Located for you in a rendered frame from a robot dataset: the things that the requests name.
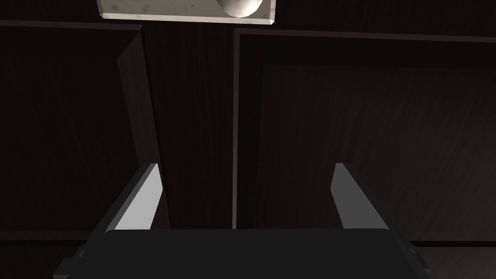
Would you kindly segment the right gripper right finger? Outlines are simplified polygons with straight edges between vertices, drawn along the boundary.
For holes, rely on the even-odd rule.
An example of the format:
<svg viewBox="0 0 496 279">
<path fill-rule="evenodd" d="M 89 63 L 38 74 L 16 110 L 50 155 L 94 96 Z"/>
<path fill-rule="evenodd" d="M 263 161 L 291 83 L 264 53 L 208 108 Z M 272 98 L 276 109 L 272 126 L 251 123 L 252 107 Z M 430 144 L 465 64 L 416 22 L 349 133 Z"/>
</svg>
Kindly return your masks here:
<svg viewBox="0 0 496 279">
<path fill-rule="evenodd" d="M 335 165 L 330 191 L 344 228 L 399 233 L 386 207 L 350 163 Z"/>
</svg>

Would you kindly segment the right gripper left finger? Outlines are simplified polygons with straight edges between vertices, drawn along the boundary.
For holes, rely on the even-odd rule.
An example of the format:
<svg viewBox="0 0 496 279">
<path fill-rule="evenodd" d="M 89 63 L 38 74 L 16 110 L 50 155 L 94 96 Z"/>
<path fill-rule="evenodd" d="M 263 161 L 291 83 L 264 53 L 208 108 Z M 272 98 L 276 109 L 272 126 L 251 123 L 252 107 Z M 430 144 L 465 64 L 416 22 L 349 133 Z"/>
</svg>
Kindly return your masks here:
<svg viewBox="0 0 496 279">
<path fill-rule="evenodd" d="M 143 164 L 94 230 L 149 230 L 163 191 L 157 163 Z"/>
</svg>

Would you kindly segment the dark wood cupboard door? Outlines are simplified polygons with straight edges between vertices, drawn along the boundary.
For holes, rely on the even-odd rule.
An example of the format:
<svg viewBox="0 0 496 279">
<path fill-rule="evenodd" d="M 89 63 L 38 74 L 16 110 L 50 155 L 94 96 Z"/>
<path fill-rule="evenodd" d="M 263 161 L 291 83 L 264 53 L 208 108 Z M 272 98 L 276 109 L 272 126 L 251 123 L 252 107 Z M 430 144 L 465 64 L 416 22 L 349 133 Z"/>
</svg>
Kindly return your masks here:
<svg viewBox="0 0 496 279">
<path fill-rule="evenodd" d="M 233 228 L 333 227 L 348 163 L 420 247 L 496 246 L 496 37 L 239 28 Z"/>
<path fill-rule="evenodd" d="M 87 238 L 145 163 L 140 25 L 0 20 L 0 243 Z"/>
</svg>

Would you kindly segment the pale round knob on plate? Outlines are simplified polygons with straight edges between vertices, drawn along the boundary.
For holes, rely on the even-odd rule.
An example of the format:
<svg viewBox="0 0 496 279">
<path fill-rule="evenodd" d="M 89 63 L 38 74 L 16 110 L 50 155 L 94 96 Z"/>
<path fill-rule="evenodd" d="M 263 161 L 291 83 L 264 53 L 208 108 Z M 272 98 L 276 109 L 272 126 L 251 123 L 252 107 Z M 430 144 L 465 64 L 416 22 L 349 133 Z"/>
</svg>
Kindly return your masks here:
<svg viewBox="0 0 496 279">
<path fill-rule="evenodd" d="M 271 25 L 276 0 L 96 0 L 104 19 Z"/>
</svg>

